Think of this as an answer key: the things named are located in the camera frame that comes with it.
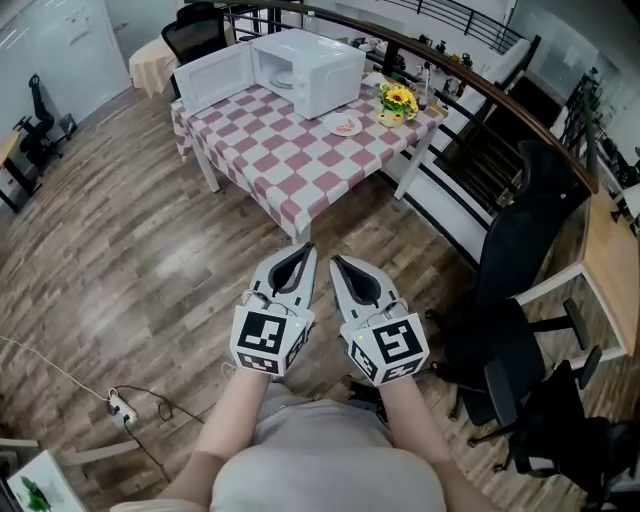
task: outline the power strip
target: power strip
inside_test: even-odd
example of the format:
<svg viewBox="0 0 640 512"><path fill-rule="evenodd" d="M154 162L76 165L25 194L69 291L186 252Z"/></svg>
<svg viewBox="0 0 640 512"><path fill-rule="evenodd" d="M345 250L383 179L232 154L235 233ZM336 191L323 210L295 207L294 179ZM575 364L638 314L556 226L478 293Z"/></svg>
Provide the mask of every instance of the power strip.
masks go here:
<svg viewBox="0 0 640 512"><path fill-rule="evenodd" d="M109 405L113 416L120 416L127 426L132 427L138 420L138 413L116 393L109 396Z"/></svg>

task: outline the table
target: table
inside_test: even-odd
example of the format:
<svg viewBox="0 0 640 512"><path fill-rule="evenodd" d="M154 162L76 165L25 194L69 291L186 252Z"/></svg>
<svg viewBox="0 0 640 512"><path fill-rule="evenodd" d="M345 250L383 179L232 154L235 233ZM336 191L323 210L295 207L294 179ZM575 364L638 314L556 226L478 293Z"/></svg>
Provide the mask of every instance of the table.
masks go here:
<svg viewBox="0 0 640 512"><path fill-rule="evenodd" d="M429 107L415 121L389 129L377 122L379 111L376 90L363 83L357 100L334 110L362 122L363 130L347 138L322 126L327 114L304 119L289 101L258 85L193 116L181 100L171 105L178 151L183 157L195 152L211 189L219 189L217 169L249 192L294 243L309 241L315 217L418 143L407 175L415 174L444 120Z"/></svg>
<svg viewBox="0 0 640 512"><path fill-rule="evenodd" d="M31 197L34 193L33 184L20 172L20 169L13 163L11 158L9 158L9 154L15 149L19 142L20 134L18 132L11 132L11 135L2 143L2 146L0 146L0 167L4 167L9 171L9 174L13 176L29 197ZM9 205L14 213L18 213L18 207L1 190L0 199Z"/></svg>
<svg viewBox="0 0 640 512"><path fill-rule="evenodd" d="M22 477L38 485L51 505L51 512L86 512L49 451L43 451L8 480L18 503L29 512L29 498Z"/></svg>
<svg viewBox="0 0 640 512"><path fill-rule="evenodd" d="M162 37L144 45L129 59L133 86L144 89L149 97L162 94L177 67L178 59Z"/></svg>
<svg viewBox="0 0 640 512"><path fill-rule="evenodd" d="M607 361L635 352L640 309L638 243L624 218L617 222L611 218L617 208L604 187L587 201L584 236L577 257L516 299L526 304L583 275L618 341L617 347L603 350L601 361ZM571 366L579 368L585 360L586 356L572 359Z"/></svg>

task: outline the wooden handrail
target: wooden handrail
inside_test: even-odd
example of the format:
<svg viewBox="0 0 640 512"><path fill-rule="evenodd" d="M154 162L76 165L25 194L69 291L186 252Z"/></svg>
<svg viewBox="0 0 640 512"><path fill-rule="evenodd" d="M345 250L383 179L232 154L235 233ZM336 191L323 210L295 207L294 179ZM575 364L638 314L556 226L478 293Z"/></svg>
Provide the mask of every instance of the wooden handrail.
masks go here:
<svg viewBox="0 0 640 512"><path fill-rule="evenodd" d="M282 2L277 0L223 0L218 3L227 5L246 5L254 6L261 9L283 9L285 11L296 12L300 14L313 13L318 19L331 21L339 25L350 27L360 32L365 32L374 37L379 37L387 41L388 44L393 44L404 50L410 51L414 55L421 57L429 62L434 63L441 69L447 71L447 73L460 79L462 82L469 84L476 91L489 98L495 104L506 108L521 121L523 121L531 130L533 130L540 139L548 145L554 147L569 163L571 169L576 173L584 185L591 193L598 191L597 178L590 174L587 169L578 161L574 156L565 148L560 141L534 116L532 116L527 109L525 109L513 98L504 94L495 85L485 80L483 77L467 69L462 64L458 64L451 60L446 55L437 52L428 46L418 42L415 39L403 36L398 32L389 30L386 27L369 23L366 21L356 20L335 13L328 9L322 9L320 7L309 7L306 5L297 5L289 2Z"/></svg>

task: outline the wooden floor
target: wooden floor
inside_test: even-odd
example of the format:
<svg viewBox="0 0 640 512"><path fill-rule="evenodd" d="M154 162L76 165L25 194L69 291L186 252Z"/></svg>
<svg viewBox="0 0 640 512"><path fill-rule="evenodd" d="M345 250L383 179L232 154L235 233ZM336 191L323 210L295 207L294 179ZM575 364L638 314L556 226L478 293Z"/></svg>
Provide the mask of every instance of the wooden floor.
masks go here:
<svg viewBox="0 0 640 512"><path fill-rule="evenodd" d="M223 189L212 194L195 161L180 160L164 100L128 92L86 124L2 233L0 334L38 349L101 395L121 384L142 386L204 416L225 385L233 307L256 263L289 240L239 188L221 180ZM473 286L471 267L377 176L323 214L312 239L320 255L312 306L318 326L287 378L307 396L344 397L340 379L355 374L337 340L331 255L380 266L416 311L446 309ZM612 343L584 283L528 305L530 317L559 313L568 295L579 299L594 342ZM567 333L543 341L554 360L575 351ZM127 440L103 402L32 354L0 349L2 422L16 436L54 453ZM631 360L602 365L585 394L587 410L628 417L639 374ZM578 509L581 494L563 478L534 480L513 468L494 475L504 441L468 448L476 430L466 415L446 419L450 387L430 377L419 383L461 467L497 503L515 511ZM135 433L174 476L200 425L179 411L163 423L154 400L122 394L140 414ZM140 451L67 477L91 510L152 497L166 485Z"/></svg>

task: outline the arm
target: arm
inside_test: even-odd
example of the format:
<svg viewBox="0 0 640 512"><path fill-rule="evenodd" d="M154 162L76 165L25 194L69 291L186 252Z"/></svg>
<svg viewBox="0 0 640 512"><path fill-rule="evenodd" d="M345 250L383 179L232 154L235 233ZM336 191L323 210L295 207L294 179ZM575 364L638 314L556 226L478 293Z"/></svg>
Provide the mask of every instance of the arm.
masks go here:
<svg viewBox="0 0 640 512"><path fill-rule="evenodd" d="M396 448L427 462L438 475L449 512L495 512L498 507L478 491L453 460L431 410L413 377L403 377L379 388Z"/></svg>
<svg viewBox="0 0 640 512"><path fill-rule="evenodd" d="M209 509L218 472L251 442L270 381L264 373L236 370L202 427L189 462L159 499L184 500Z"/></svg>

